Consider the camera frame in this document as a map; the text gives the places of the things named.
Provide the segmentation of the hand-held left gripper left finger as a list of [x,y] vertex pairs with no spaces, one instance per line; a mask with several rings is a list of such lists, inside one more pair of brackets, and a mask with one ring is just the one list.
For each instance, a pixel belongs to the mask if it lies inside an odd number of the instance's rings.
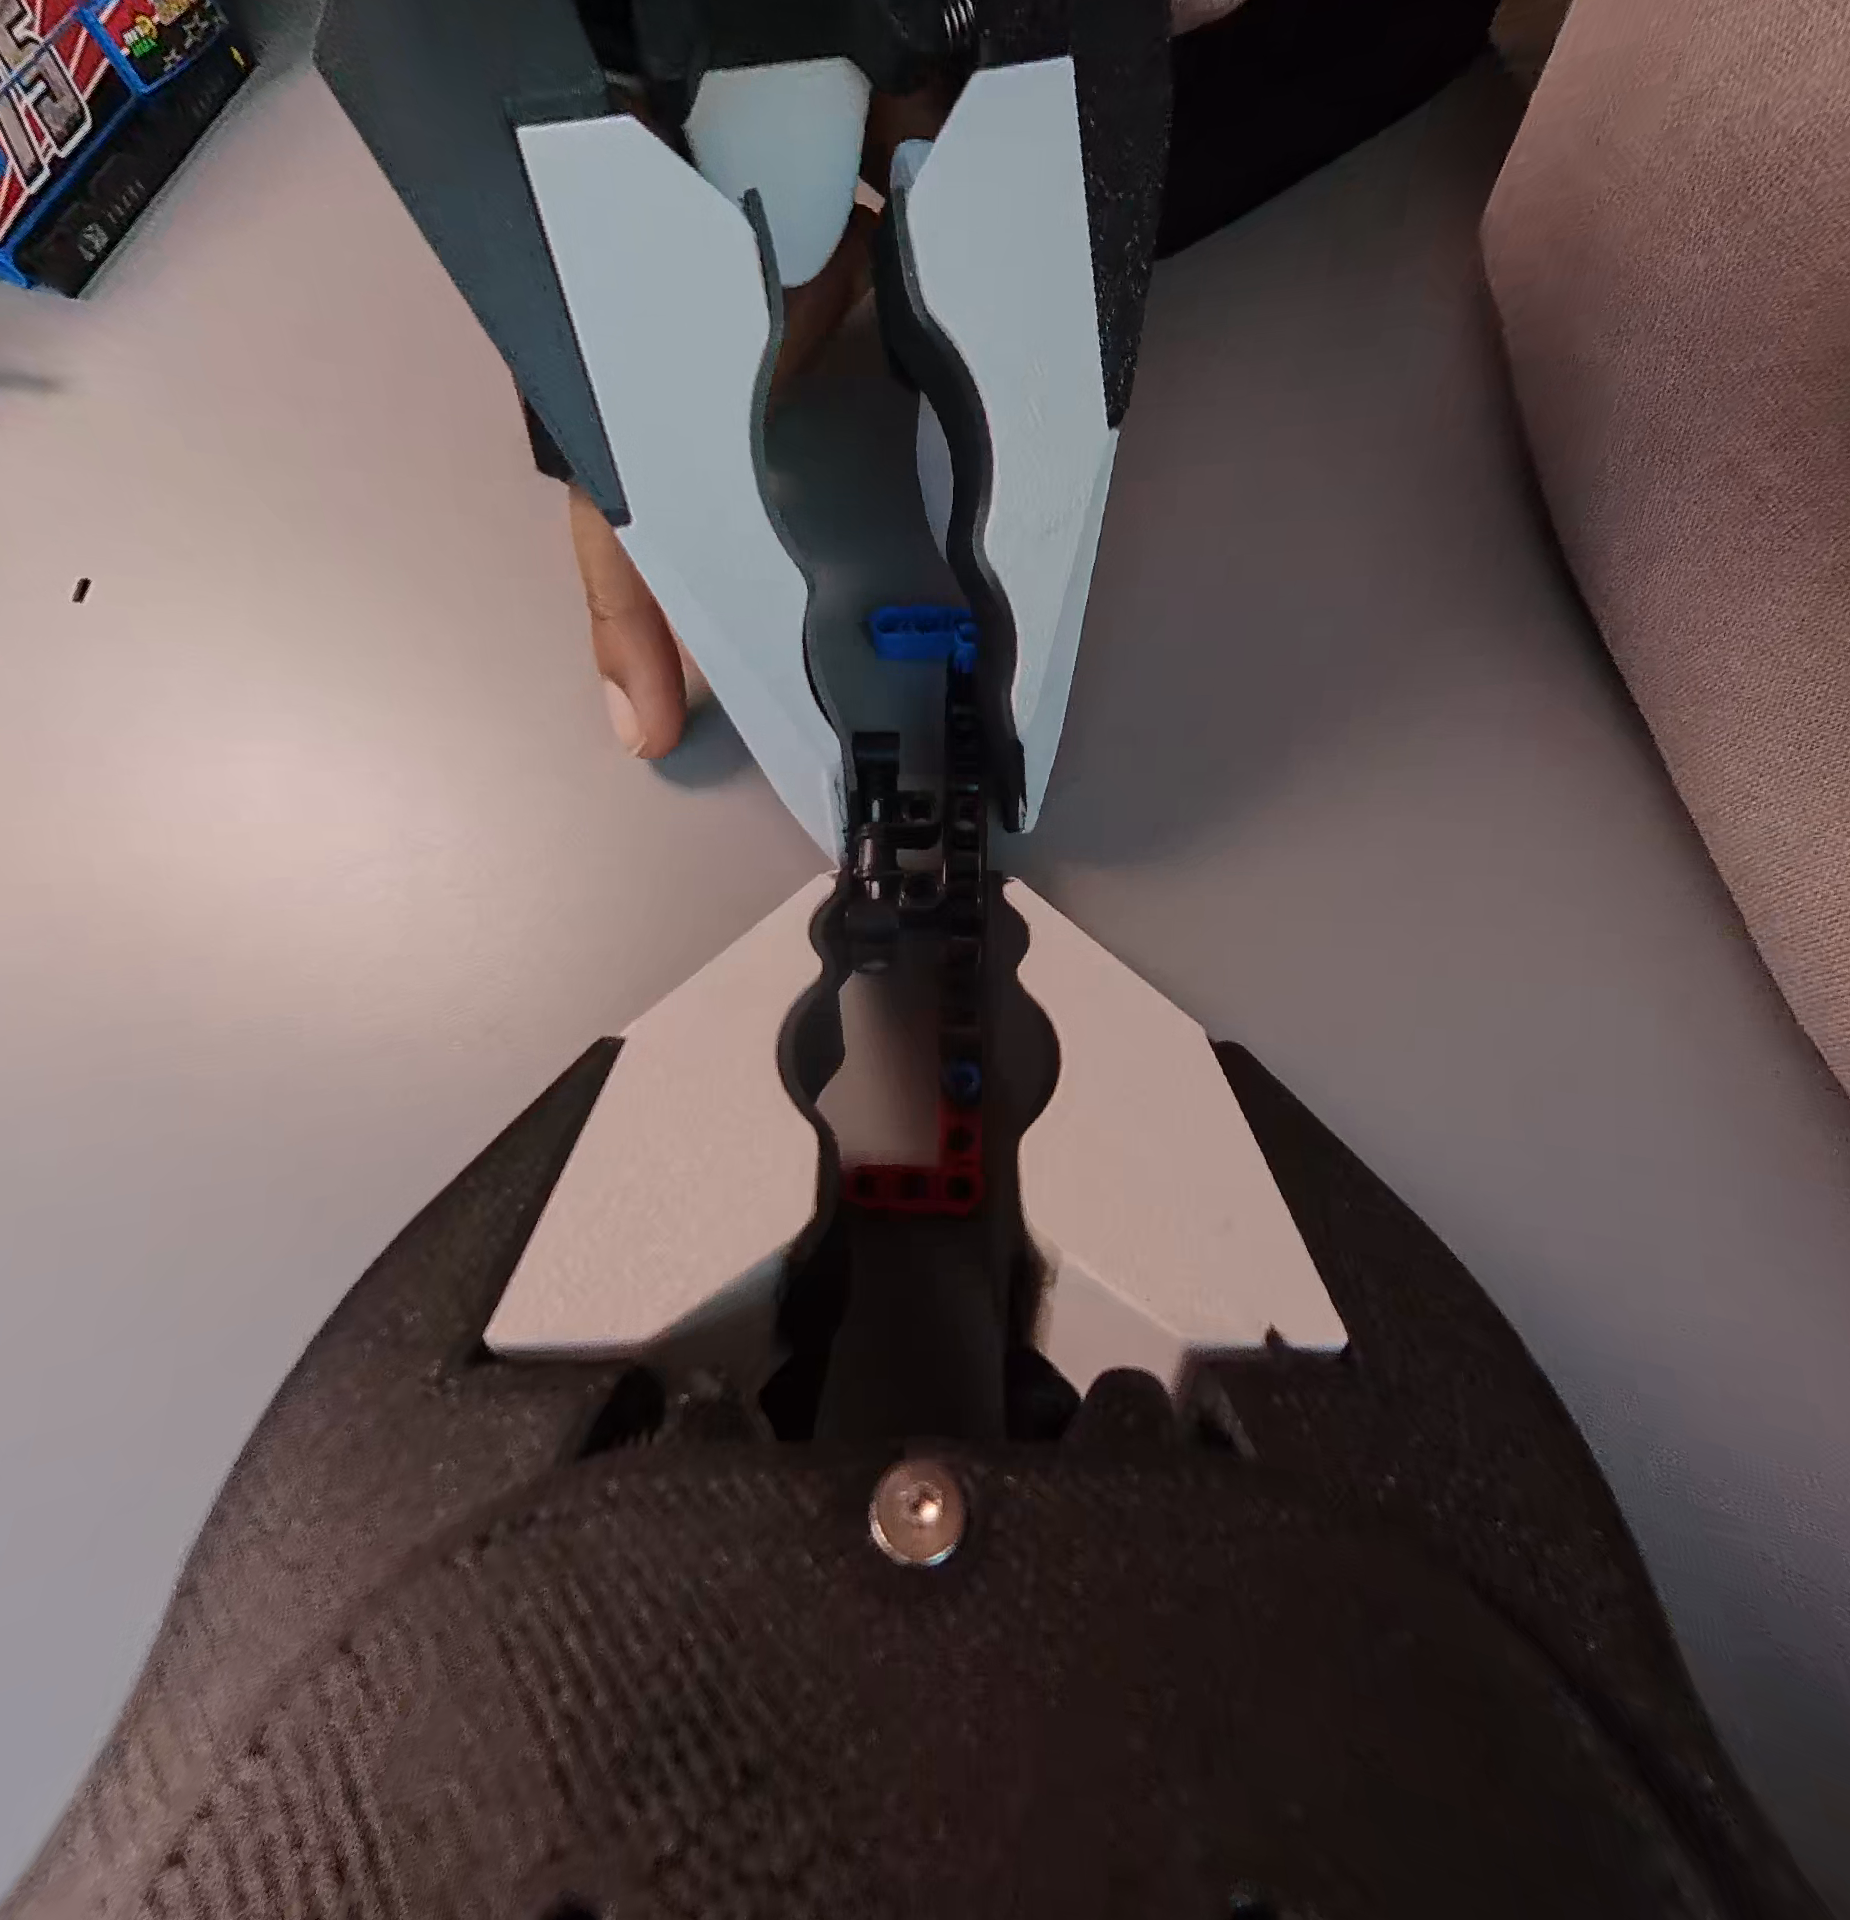
[[788,1020],[825,980],[810,879],[632,1020],[484,1330],[527,1362],[631,1360],[754,1397],[784,1362],[796,1245],[825,1147]]

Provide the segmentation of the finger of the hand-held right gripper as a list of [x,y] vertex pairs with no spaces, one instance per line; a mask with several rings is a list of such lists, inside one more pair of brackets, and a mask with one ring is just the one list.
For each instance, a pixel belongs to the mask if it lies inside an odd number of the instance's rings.
[[784,280],[835,252],[871,82],[848,59],[711,68],[684,152],[632,112],[516,141],[619,472],[622,541],[769,784],[841,861],[843,770],[809,670],[810,580],[762,479]]
[[891,159],[891,347],[918,392],[927,524],[981,620],[1007,829],[1037,820],[1066,719],[1120,432],[1104,389],[1077,63],[987,66]]

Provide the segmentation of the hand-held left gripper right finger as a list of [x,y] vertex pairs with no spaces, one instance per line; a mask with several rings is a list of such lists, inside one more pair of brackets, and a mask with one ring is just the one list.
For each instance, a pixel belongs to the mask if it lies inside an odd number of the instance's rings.
[[1080,1395],[1130,1371],[1177,1402],[1208,1360],[1341,1357],[1341,1314],[1205,1027],[1021,879],[1005,901],[1057,1048],[1017,1145],[1035,1350]]

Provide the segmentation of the black lego beam assembly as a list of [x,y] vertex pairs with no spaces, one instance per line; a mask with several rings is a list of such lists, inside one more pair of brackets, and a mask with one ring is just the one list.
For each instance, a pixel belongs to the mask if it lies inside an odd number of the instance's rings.
[[970,1217],[981,1208],[987,1071],[990,758],[981,725],[981,623],[945,602],[885,602],[863,620],[884,665],[938,665],[945,705],[936,786],[945,795],[945,901],[934,930],[900,957],[936,982],[936,1135],[923,1163],[861,1163],[843,1196],[863,1213]]

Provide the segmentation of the small black lego connector assembly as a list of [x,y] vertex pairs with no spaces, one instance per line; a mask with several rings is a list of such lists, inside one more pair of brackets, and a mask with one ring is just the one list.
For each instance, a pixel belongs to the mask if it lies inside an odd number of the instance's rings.
[[945,901],[945,795],[904,772],[904,733],[858,731],[841,940],[854,973],[887,970]]

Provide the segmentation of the lego race car model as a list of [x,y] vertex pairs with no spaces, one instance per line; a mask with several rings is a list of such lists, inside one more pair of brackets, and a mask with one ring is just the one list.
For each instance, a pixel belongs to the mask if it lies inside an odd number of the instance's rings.
[[0,281],[81,294],[249,70],[219,2],[0,2]]

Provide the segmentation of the person's right hand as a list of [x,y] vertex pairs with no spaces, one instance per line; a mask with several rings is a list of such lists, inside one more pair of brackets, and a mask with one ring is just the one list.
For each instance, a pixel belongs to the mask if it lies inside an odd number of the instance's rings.
[[669,758],[709,705],[709,683],[598,502],[569,485],[589,632],[615,733],[628,755]]

